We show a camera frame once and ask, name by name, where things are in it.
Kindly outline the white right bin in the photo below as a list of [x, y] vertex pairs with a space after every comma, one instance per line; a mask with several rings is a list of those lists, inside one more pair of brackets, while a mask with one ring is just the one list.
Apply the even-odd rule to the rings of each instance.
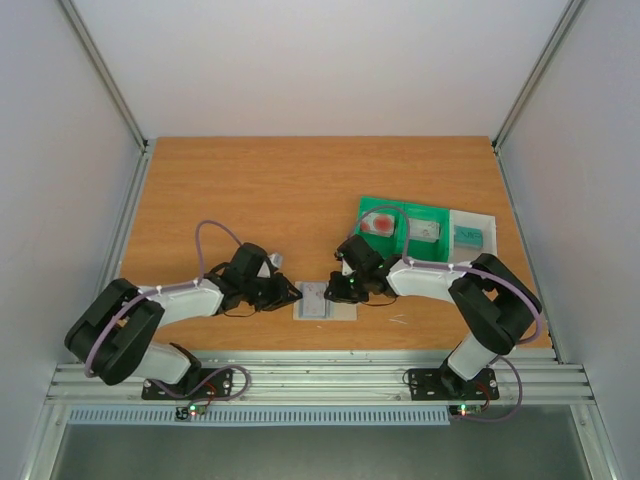
[[498, 255], [495, 217], [451, 209], [448, 262], [470, 262], [482, 253]]

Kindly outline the right aluminium frame post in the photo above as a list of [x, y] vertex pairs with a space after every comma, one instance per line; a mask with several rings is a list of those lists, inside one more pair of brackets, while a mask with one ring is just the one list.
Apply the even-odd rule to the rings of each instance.
[[514, 130], [527, 104], [541, 84], [586, 5], [586, 0], [570, 0], [561, 11], [559, 19], [552, 28], [531, 71], [526, 77], [524, 84], [516, 95], [504, 121], [491, 142], [493, 152], [496, 156], [500, 154], [502, 147]]

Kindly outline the card with red circles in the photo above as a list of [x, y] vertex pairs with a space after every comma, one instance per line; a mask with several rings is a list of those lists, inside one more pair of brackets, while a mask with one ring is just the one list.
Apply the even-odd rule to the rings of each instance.
[[359, 228], [363, 233], [388, 238], [394, 235], [395, 224], [393, 215], [373, 212], [360, 221]]

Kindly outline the right small circuit board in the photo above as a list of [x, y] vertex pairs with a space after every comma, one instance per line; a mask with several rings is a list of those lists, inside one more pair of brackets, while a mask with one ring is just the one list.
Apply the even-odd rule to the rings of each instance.
[[486, 405], [469, 405], [469, 404], [459, 404], [459, 405], [451, 405], [449, 407], [449, 413], [452, 417], [472, 417], [478, 416], [484, 413], [487, 410]]

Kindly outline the small circuit board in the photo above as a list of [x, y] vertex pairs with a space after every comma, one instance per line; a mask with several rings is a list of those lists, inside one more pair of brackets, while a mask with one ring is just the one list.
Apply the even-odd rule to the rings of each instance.
[[449, 413], [452, 417], [472, 417], [478, 416], [484, 413], [487, 410], [486, 405], [469, 405], [469, 404], [459, 404], [459, 405], [451, 405], [449, 407]]
[[203, 405], [177, 407], [174, 412], [174, 419], [176, 421], [192, 421], [195, 418], [204, 416], [207, 410], [208, 408]]

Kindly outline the left small circuit board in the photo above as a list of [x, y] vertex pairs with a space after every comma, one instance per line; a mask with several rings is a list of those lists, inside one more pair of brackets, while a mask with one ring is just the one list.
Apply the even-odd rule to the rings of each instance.
[[208, 408], [203, 405], [177, 407], [174, 412], [174, 419], [176, 421], [192, 421], [195, 418], [204, 416], [207, 410]]

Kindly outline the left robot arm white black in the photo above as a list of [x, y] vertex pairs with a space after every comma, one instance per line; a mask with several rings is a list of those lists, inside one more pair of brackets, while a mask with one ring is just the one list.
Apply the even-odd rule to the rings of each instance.
[[135, 377], [174, 398], [189, 398], [206, 381], [202, 364], [178, 344], [155, 342], [159, 328], [226, 315], [242, 303], [271, 312], [302, 297], [275, 256], [243, 243], [230, 261], [185, 283], [143, 288], [124, 278], [111, 281], [69, 329], [64, 346], [88, 377], [109, 386]]

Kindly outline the white card red pattern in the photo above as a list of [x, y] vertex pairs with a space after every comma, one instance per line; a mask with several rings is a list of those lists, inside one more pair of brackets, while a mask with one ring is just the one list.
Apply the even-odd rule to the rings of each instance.
[[325, 298], [327, 282], [301, 282], [298, 289], [302, 298], [298, 301], [296, 314], [299, 320], [328, 320], [333, 313], [332, 303]]

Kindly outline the translucent grey card holder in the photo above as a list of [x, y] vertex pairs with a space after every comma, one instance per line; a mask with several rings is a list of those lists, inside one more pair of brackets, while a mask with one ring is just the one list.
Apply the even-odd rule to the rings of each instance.
[[[298, 286], [301, 282], [296, 282], [295, 287], [298, 289]], [[357, 306], [355, 304], [346, 304], [346, 303], [332, 303], [333, 313], [330, 319], [328, 320], [299, 320], [296, 314], [297, 302], [294, 303], [293, 307], [293, 319], [298, 321], [355, 321], [357, 319]]]

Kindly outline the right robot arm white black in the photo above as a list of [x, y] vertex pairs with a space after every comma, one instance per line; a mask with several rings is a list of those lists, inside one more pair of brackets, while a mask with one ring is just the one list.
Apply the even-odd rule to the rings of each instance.
[[334, 303], [366, 303], [372, 295], [424, 297], [455, 305], [469, 333], [439, 368], [446, 395], [461, 398], [473, 389], [481, 370], [506, 356], [541, 320], [537, 297], [495, 255], [470, 262], [418, 261], [403, 254], [387, 258], [360, 235], [336, 251], [342, 269], [330, 275], [324, 297]]

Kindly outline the left aluminium frame post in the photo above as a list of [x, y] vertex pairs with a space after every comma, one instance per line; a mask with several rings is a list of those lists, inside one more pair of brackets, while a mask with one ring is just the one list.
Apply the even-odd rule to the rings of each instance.
[[82, 18], [78, 7], [72, 0], [57, 0], [56, 4], [60, 7], [61, 12], [69, 23], [71, 30], [74, 32], [76, 39], [89, 60], [89, 63], [96, 72], [98, 79], [104, 86], [110, 100], [127, 127], [134, 143], [141, 152], [144, 152], [148, 145], [148, 140], [142, 133], [142, 130], [129, 108], [120, 88], [116, 84], [116, 81], [105, 62], [97, 43], [93, 39], [84, 19]]

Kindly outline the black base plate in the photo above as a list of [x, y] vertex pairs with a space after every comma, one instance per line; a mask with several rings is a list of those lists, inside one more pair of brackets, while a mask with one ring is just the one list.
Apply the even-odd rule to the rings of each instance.
[[231, 394], [233, 369], [204, 368], [191, 369], [177, 384], [147, 380], [142, 388], [143, 400], [199, 400], [224, 398]]
[[440, 368], [406, 370], [402, 382], [414, 401], [498, 400], [500, 393], [493, 369], [482, 369], [472, 380], [462, 380]]

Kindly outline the green left bin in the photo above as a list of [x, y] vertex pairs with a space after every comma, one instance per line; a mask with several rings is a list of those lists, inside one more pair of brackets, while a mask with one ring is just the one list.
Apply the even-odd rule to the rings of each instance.
[[403, 209], [402, 202], [362, 196], [357, 213], [360, 222], [355, 232], [361, 235], [383, 258], [400, 254], [406, 226], [404, 217], [400, 213]]

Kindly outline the grey patterned card in bin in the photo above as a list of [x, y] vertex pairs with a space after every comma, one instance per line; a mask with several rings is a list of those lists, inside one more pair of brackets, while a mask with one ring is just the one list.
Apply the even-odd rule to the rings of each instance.
[[440, 241], [441, 224], [433, 220], [409, 219], [409, 239], [434, 244]]

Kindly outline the green bin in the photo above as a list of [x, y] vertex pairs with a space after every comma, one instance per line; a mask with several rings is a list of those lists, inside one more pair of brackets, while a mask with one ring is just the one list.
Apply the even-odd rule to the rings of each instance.
[[402, 202], [362, 196], [357, 213], [360, 222], [355, 232], [361, 235], [383, 258], [400, 254], [406, 226], [404, 217], [400, 213], [403, 209]]
[[409, 235], [407, 254], [420, 261], [446, 262], [450, 254], [450, 210], [401, 202], [398, 204], [407, 215], [397, 214], [396, 252], [401, 253], [405, 238]]

